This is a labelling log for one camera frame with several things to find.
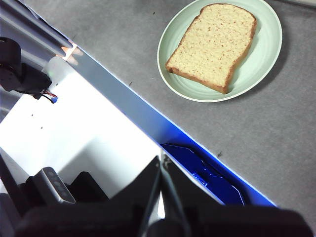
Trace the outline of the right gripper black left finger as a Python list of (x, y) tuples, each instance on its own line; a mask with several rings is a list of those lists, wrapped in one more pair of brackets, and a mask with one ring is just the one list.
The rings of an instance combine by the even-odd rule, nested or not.
[(147, 222), (158, 196), (160, 162), (158, 156), (124, 189), (110, 199), (110, 213), (118, 222)]

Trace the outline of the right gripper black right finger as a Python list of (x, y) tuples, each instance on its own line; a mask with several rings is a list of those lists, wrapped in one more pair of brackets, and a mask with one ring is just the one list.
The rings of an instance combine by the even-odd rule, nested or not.
[(180, 223), (220, 223), (225, 208), (167, 155), (161, 158), (165, 216)]

